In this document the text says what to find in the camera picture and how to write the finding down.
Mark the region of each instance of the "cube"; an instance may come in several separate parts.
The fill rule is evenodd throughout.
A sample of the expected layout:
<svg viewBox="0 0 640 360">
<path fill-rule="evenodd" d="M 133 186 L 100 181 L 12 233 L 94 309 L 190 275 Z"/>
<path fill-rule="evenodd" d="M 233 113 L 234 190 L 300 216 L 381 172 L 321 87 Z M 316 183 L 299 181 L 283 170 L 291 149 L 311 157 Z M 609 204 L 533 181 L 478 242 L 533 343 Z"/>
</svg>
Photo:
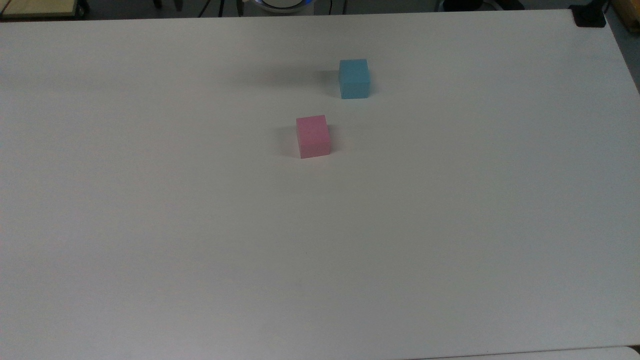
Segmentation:
<svg viewBox="0 0 640 360">
<path fill-rule="evenodd" d="M 369 97 L 371 77 L 367 59 L 340 60 L 340 96 L 343 99 L 365 99 Z"/>
<path fill-rule="evenodd" d="M 331 138 L 324 115 L 298 118 L 296 127 L 301 159 L 329 155 Z"/>
</svg>

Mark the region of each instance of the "table surface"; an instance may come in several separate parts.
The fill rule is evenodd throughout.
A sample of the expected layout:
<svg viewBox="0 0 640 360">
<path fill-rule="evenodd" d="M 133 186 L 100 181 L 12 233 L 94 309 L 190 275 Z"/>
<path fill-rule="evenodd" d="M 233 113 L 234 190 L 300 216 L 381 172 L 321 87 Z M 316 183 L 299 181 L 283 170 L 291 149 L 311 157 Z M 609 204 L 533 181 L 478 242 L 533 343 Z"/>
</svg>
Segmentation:
<svg viewBox="0 0 640 360">
<path fill-rule="evenodd" d="M 640 97 L 569 11 L 0 24 L 0 355 L 640 343 Z M 367 58 L 368 99 L 339 98 Z M 295 119 L 333 153 L 298 158 Z"/>
<path fill-rule="evenodd" d="M 72 16 L 76 3 L 77 0 L 11 0 L 0 12 L 2 17 Z"/>
<path fill-rule="evenodd" d="M 640 355 L 628 347 L 611 347 L 526 352 L 523 354 L 448 357 L 447 360 L 640 360 Z"/>
</svg>

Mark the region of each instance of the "wooden board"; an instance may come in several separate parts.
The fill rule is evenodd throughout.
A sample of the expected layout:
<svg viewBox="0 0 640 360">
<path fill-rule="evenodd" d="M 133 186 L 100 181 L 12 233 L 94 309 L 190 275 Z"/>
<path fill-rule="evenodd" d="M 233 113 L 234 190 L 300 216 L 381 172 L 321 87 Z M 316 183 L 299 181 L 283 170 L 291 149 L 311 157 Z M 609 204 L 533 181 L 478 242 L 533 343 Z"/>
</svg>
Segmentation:
<svg viewBox="0 0 640 360">
<path fill-rule="evenodd" d="M 3 17 L 73 16 L 77 0 L 12 0 Z"/>
<path fill-rule="evenodd" d="M 622 23 L 632 33 L 640 33 L 640 0 L 612 0 Z"/>
</svg>

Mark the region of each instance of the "black object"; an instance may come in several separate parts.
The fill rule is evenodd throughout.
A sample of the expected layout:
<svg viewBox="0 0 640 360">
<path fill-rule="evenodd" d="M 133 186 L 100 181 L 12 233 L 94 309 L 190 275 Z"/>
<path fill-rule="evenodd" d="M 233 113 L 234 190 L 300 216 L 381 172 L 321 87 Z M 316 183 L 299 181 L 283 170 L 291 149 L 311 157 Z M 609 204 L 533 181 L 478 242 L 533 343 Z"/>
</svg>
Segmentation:
<svg viewBox="0 0 640 360">
<path fill-rule="evenodd" d="M 602 7 L 609 0 L 593 0 L 587 5 L 571 5 L 573 20 L 580 28 L 604 28 L 607 21 L 604 19 Z"/>
<path fill-rule="evenodd" d="M 444 0 L 442 9 L 446 12 L 472 12 L 480 9 L 483 0 Z"/>
<path fill-rule="evenodd" d="M 524 10 L 524 5 L 518 0 L 495 0 L 503 10 Z"/>
<path fill-rule="evenodd" d="M 503 10 L 524 10 L 524 5 L 519 0 L 495 0 L 495 2 Z M 483 3 L 483 0 L 444 0 L 442 9 L 446 12 L 472 12 L 480 9 Z"/>
</svg>

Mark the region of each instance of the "cable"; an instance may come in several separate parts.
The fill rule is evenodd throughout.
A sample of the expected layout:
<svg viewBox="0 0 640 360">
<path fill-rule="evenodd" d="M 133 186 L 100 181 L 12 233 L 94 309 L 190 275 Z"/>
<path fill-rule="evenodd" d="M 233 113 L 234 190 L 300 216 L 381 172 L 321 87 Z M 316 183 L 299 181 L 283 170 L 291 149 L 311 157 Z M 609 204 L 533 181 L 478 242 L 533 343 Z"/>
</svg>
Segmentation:
<svg viewBox="0 0 640 360">
<path fill-rule="evenodd" d="M 204 14 L 204 11 L 207 9 L 207 6 L 209 6 L 210 2 L 211 2 L 211 0 L 207 0 L 207 2 L 204 4 L 204 7 L 202 8 L 202 11 L 198 15 L 198 17 L 202 17 L 202 14 Z M 225 7 L 225 0 L 220 0 L 220 8 L 218 9 L 218 17 L 222 17 L 222 10 L 224 9 L 224 7 Z"/>
<path fill-rule="evenodd" d="M 225 0 L 220 0 L 220 7 L 218 8 L 218 17 L 222 17 L 222 10 L 225 8 Z"/>
</svg>

